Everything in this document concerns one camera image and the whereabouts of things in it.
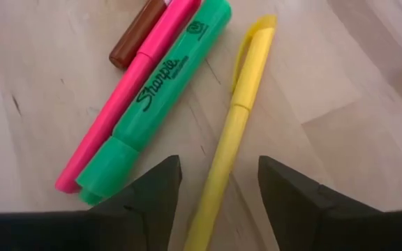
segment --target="black object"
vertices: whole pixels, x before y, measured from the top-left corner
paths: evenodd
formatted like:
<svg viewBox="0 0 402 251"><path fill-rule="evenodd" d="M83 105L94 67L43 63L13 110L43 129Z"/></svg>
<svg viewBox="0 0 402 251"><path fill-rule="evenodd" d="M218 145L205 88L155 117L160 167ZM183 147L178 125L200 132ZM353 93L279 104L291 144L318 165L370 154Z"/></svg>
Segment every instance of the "black object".
<svg viewBox="0 0 402 251"><path fill-rule="evenodd" d="M258 180L281 251L402 250L402 211L380 212L267 156Z"/></svg>
<svg viewBox="0 0 402 251"><path fill-rule="evenodd" d="M88 211L0 214L0 250L167 250L180 183L174 155Z"/></svg>

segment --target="marker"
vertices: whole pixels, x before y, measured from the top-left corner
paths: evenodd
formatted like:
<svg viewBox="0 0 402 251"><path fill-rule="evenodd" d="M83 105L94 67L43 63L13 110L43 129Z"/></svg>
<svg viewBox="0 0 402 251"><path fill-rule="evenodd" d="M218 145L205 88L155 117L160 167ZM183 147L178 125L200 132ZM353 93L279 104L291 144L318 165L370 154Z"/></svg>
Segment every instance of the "marker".
<svg viewBox="0 0 402 251"><path fill-rule="evenodd" d="M199 5L200 0L173 0L170 3L57 179L56 189L67 193L80 190L75 179L111 135L117 121Z"/></svg>
<svg viewBox="0 0 402 251"><path fill-rule="evenodd" d="M232 101L223 133L215 152L198 210L188 231L184 251L205 251L214 230L216 215L223 200L241 136L251 113L262 78L265 62L276 30L276 16L262 17L246 34L235 62ZM249 45L247 57L239 74L239 63L244 48Z"/></svg>
<svg viewBox="0 0 402 251"><path fill-rule="evenodd" d="M110 53L111 63L127 69L136 52L172 0L148 0Z"/></svg>
<svg viewBox="0 0 402 251"><path fill-rule="evenodd" d="M97 199L111 197L125 186L140 152L159 129L230 16L227 1L204 1L117 123L112 136L78 176L83 201L95 204Z"/></svg>

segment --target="wooden surface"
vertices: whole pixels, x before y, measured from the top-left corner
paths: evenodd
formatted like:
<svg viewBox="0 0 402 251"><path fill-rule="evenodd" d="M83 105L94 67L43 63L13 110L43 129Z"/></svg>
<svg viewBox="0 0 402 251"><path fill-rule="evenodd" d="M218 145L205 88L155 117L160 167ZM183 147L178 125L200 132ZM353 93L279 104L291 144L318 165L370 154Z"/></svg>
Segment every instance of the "wooden surface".
<svg viewBox="0 0 402 251"><path fill-rule="evenodd" d="M54 180L121 77L107 56L144 0L0 0L0 211L86 208ZM276 250L257 181L269 155L381 210L402 209L402 0L230 0L233 17L133 178L181 157L181 250L250 24L278 31L211 250Z"/></svg>

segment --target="yellow pen clip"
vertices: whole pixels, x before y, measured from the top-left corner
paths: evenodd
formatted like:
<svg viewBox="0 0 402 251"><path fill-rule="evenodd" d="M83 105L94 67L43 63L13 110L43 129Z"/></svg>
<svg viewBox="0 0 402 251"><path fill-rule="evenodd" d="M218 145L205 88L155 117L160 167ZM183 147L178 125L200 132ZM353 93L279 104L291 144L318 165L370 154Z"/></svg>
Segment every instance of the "yellow pen clip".
<svg viewBox="0 0 402 251"><path fill-rule="evenodd" d="M238 77L240 74L239 68L240 68L240 63L241 63L242 57L244 55L245 49L248 47L249 43L252 41L252 37L254 36L254 34L257 31L259 31L261 29L265 29L268 27L274 27L275 23L276 23L275 15L266 15L266 16L260 18L258 20L258 22L253 24L252 27L246 33L246 35L239 47L237 58L235 59L234 75L232 78L232 93L234 93L235 87L237 86Z"/></svg>

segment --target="wooden table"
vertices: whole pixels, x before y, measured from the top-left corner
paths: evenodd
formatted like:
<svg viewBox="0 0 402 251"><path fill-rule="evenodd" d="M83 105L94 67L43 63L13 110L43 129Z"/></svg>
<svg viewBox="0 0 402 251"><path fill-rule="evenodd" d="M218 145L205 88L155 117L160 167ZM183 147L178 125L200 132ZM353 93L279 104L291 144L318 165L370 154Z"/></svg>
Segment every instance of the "wooden table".
<svg viewBox="0 0 402 251"><path fill-rule="evenodd" d="M211 250L275 250L259 155L381 210L401 209L402 0L230 3L227 29L132 175L180 156L170 250L182 249L200 197L239 43L267 13L278 14L278 31ZM54 181L119 81L107 56L143 4L0 0L0 211L87 207Z"/></svg>

